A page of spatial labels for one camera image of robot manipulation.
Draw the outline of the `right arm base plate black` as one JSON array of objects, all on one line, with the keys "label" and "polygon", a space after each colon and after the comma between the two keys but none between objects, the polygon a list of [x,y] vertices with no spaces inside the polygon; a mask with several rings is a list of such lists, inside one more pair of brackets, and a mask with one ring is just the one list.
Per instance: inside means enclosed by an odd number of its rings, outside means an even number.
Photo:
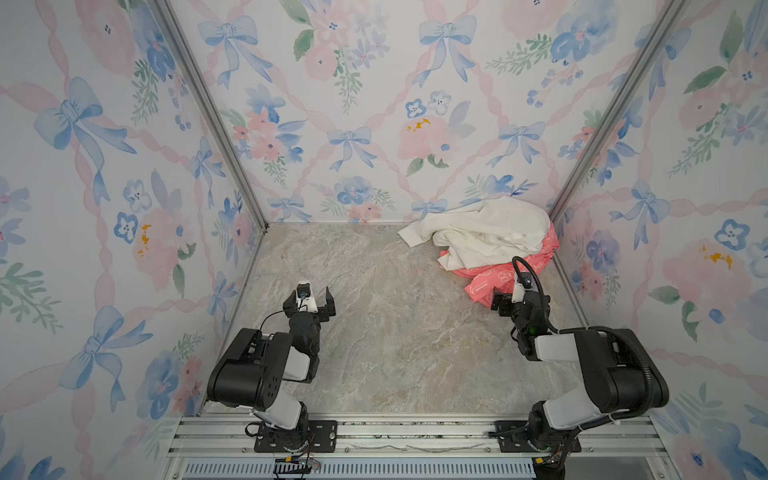
[{"label": "right arm base plate black", "polygon": [[528,421],[497,420],[487,436],[498,442],[502,453],[551,455],[563,451],[568,434],[547,426],[531,426]]}]

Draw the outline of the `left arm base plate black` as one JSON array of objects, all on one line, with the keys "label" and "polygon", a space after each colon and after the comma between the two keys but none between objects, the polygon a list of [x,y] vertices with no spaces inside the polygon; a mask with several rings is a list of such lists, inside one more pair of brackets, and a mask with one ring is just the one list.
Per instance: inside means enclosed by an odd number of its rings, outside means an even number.
[{"label": "left arm base plate black", "polygon": [[258,431],[252,433],[250,427],[246,427],[246,433],[254,438],[255,453],[334,453],[336,450],[338,422],[335,420],[300,421],[293,430],[260,424]]}]

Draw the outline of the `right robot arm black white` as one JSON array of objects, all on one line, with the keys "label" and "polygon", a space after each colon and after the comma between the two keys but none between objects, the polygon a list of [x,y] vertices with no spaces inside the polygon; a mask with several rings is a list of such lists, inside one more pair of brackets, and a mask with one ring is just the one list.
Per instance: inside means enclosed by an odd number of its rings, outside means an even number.
[{"label": "right robot arm black white", "polygon": [[526,291],[520,299],[496,291],[491,309],[512,320],[510,336],[526,360],[570,362],[581,375],[576,388],[534,404],[526,421],[495,422],[489,436],[502,448],[562,458],[576,446],[579,433],[667,404],[667,383],[632,330],[556,331],[549,324],[549,297],[536,291]]}]

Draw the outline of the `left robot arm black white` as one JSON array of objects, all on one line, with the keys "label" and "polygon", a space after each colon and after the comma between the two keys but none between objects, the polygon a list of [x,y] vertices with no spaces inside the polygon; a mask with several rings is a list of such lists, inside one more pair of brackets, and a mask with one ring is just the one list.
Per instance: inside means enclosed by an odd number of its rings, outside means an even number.
[{"label": "left robot arm black white", "polygon": [[257,453],[332,453],[338,422],[310,419],[307,406],[282,384],[314,380],[320,365],[321,326],[336,315],[335,299],[326,289],[324,303],[318,304],[311,284],[302,282],[278,313],[288,319],[288,330],[241,329],[214,367],[207,397],[229,408],[248,408],[258,418],[245,427]]}]

